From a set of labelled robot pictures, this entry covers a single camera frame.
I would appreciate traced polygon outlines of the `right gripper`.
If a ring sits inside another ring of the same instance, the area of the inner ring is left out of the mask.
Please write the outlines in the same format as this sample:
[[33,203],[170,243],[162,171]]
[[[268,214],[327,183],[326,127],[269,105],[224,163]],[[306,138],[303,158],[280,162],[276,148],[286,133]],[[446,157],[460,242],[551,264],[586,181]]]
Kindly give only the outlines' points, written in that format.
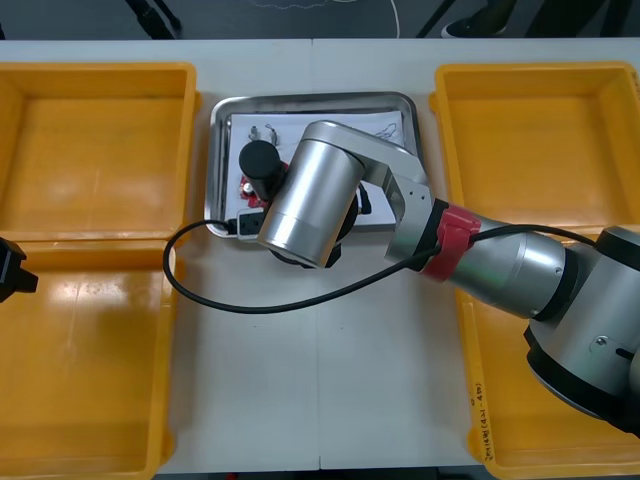
[[253,189],[249,198],[251,208],[267,207],[278,191],[276,184],[254,183],[251,187]]

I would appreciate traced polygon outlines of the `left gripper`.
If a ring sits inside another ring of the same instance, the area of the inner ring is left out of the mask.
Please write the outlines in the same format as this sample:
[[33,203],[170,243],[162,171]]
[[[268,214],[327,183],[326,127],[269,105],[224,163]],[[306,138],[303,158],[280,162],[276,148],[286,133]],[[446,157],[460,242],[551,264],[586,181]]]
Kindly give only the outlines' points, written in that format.
[[38,277],[23,271],[21,262],[26,259],[24,252],[13,242],[1,239],[1,299],[8,299],[13,293],[35,293]]

